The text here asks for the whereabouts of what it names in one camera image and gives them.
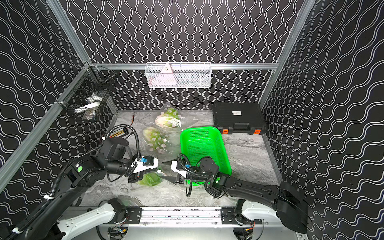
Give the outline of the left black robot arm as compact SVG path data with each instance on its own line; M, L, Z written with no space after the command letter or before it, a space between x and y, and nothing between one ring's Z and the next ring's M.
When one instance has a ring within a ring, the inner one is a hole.
M43 202L17 225L1 228L2 240L71 240L104 223L127 221L126 208L115 198L74 220L60 220L71 204L96 182L118 175L134 182L156 171L158 159L143 156L137 131L127 124L112 127L94 149L67 163Z

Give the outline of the green plastic basket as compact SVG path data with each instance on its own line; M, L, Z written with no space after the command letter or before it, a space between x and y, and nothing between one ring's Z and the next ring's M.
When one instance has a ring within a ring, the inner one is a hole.
M220 167L220 172L231 175L232 168L221 132L215 127L186 129L181 133L181 153L186 155L193 167L200 165L199 160L211 157Z

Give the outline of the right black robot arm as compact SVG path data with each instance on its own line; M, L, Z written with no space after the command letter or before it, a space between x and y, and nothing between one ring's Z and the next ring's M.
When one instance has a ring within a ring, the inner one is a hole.
M219 199L225 195L240 198L243 205L246 201L256 202L273 209L282 224L288 229L306 234L308 232L308 203L302 194L292 185L281 182L280 185L261 185L235 178L220 171L220 167L211 157L203 157L192 165L184 154L174 160L164 162L178 178L203 182L206 192Z

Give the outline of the zip-top bag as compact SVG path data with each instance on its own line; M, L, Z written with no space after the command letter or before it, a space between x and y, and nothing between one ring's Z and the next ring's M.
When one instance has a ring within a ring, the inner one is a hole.
M199 193L193 192L191 196L187 196L188 189L183 185L177 185L163 180L159 185L154 187L142 186L138 182L131 185L129 189L129 197L139 206L145 207L201 207L202 198Z

